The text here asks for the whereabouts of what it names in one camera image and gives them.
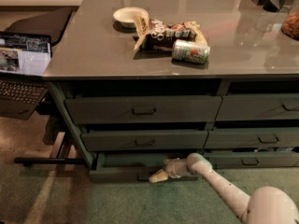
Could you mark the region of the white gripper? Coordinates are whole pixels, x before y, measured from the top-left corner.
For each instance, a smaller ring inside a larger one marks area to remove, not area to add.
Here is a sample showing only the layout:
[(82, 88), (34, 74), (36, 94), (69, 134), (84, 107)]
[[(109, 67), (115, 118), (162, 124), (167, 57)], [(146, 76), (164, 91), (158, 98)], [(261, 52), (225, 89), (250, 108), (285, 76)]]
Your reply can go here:
[(182, 178), (184, 176), (190, 176), (191, 172), (187, 165), (186, 159), (166, 159), (164, 161), (164, 170), (161, 169), (149, 178), (150, 183), (163, 182), (171, 178)]

